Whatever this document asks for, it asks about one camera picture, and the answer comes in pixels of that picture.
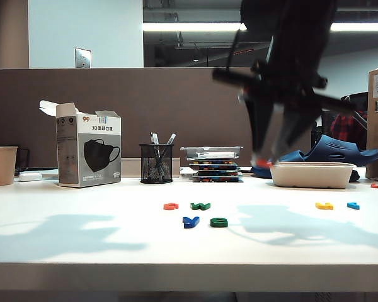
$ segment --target cubicle partition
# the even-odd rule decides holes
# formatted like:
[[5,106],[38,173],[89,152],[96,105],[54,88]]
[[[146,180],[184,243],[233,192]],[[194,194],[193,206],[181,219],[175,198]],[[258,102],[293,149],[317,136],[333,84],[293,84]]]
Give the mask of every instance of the cubicle partition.
[[[139,143],[160,142],[176,133],[180,147],[244,146],[237,163],[249,165],[248,114],[237,101],[238,89],[212,80],[208,68],[16,69],[0,70],[0,145],[30,150],[30,166],[55,167],[55,119],[39,110],[39,101],[74,102],[86,113],[114,110],[122,117],[122,157],[140,157]],[[306,133],[295,148],[308,151]]]

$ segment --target pen holder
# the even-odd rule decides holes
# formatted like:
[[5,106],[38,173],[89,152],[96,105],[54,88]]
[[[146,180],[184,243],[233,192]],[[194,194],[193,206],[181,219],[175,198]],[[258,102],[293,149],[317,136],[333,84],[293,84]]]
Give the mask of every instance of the pen holder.
[[141,182],[165,184],[172,181],[172,147],[141,143]]

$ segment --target black face mask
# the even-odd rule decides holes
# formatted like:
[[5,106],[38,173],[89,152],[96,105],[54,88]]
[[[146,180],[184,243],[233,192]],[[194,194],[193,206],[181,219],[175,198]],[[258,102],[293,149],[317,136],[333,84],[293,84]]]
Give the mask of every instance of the black face mask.
[[[89,140],[84,143],[84,158],[86,159],[88,167],[90,167],[93,172],[104,169],[110,162],[117,159],[120,153],[118,146],[105,145],[103,140],[102,143],[98,143],[97,140]],[[109,156],[114,148],[118,148],[118,155],[116,155],[113,160],[109,160]]]

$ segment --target fluorescent light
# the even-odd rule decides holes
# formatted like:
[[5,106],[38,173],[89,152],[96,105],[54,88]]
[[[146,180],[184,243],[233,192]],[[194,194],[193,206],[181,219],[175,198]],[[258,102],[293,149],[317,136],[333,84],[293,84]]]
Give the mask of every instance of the fluorescent light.
[[378,23],[333,23],[331,31],[378,31]]
[[241,23],[143,23],[143,31],[237,31]]
[[[143,31],[237,31],[243,23],[143,23]],[[333,23],[331,31],[378,31],[378,23]]]

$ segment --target blue slipper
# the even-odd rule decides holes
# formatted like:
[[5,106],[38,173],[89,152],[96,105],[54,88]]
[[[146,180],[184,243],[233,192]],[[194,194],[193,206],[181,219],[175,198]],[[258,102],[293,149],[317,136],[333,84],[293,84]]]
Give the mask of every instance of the blue slipper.
[[355,143],[322,135],[311,151],[300,155],[305,162],[348,162],[362,167],[378,159],[378,149],[361,151]]
[[[360,151],[355,143],[337,140],[322,135],[307,153],[300,150],[288,153],[278,159],[280,162],[348,162],[357,167],[367,165],[378,159],[378,149]],[[258,177],[272,178],[269,169],[252,167],[251,172]]]

